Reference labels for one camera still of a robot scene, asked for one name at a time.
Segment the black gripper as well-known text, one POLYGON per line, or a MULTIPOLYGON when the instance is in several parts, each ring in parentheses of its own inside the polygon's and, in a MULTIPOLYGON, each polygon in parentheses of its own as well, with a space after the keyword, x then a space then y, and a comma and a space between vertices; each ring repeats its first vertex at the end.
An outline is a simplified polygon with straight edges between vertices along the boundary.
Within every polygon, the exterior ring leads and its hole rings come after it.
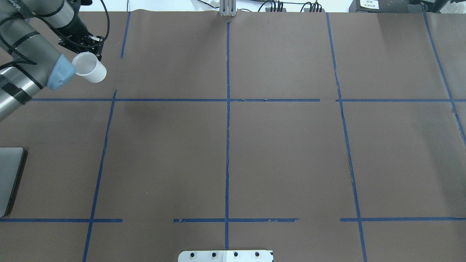
POLYGON ((93 53, 98 61, 102 60, 104 37, 90 33, 78 15, 75 15, 68 25, 58 28, 60 46, 79 54, 93 53))

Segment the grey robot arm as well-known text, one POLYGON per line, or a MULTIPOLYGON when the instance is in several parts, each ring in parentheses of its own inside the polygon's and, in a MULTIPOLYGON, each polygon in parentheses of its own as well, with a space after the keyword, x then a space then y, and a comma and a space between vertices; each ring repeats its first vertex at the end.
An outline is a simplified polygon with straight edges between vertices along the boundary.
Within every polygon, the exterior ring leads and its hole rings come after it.
POLYGON ((1 48, 12 61, 1 65, 1 109, 4 120, 47 87, 53 91, 74 76, 90 83, 106 78, 102 51, 110 32, 110 17, 105 12, 105 36, 90 33, 79 17, 82 5, 91 0, 2 0, 1 48), (28 19, 45 23, 59 37, 59 45, 76 54, 68 60, 54 45, 34 29, 28 19))

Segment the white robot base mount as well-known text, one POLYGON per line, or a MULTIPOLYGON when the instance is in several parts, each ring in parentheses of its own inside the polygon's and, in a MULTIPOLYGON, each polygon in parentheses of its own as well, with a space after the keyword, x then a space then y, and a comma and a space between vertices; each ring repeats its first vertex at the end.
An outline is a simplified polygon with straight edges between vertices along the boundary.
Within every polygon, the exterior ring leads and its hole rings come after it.
POLYGON ((193 250, 182 251, 178 262, 273 262, 271 250, 193 250))

